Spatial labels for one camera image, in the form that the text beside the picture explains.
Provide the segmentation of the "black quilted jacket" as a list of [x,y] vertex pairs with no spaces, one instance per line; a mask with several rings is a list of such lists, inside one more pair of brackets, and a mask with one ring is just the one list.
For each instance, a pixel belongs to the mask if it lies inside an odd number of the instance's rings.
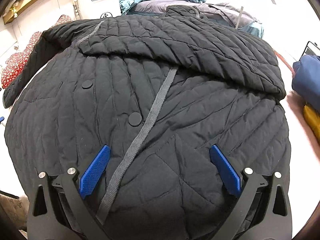
[[[178,60],[183,58],[184,50],[202,49],[243,66],[246,74],[253,70],[249,66],[251,59],[266,59],[273,55],[277,60],[264,40],[183,13],[181,9],[170,9],[160,17],[129,15],[78,20],[42,33],[22,72],[4,90],[4,107],[12,110],[27,83],[41,69],[41,63],[52,60],[67,48],[76,47],[98,54],[154,53],[156,58],[168,56]],[[95,192],[107,167],[92,194],[85,199],[79,194],[78,168],[91,154],[65,172],[51,175],[41,171],[37,174],[31,193],[26,194],[30,203],[29,239],[113,239],[105,230],[105,221],[120,183],[153,128],[176,74],[176,67],[169,70],[145,120],[138,113],[130,115],[129,123],[141,125],[141,129],[112,173],[97,211],[91,209],[87,198]],[[242,192],[238,197],[229,194],[222,182],[234,203],[217,228],[202,239],[291,239],[292,216],[286,174],[279,171],[261,174],[250,166],[241,167],[236,159],[224,155],[241,176]]]

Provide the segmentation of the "red floral garment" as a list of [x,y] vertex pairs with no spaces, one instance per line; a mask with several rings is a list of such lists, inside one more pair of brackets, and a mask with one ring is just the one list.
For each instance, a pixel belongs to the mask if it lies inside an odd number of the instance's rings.
[[41,35],[41,31],[36,31],[31,35],[27,43],[23,42],[21,46],[18,42],[14,44],[14,52],[7,57],[4,66],[1,66],[2,89],[6,89],[22,72]]

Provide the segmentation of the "yellow satin cloth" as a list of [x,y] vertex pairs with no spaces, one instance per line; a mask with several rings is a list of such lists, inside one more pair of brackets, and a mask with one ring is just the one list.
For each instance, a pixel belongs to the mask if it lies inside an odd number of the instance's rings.
[[320,116],[310,104],[306,103],[303,108],[303,116],[306,123],[310,126],[316,139],[320,142]]

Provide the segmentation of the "navy blue folded garment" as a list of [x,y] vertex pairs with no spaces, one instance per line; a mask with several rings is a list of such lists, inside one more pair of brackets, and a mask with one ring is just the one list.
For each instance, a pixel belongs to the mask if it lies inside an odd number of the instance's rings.
[[292,89],[319,112],[320,68],[319,56],[303,55],[293,63],[295,75],[292,79]]

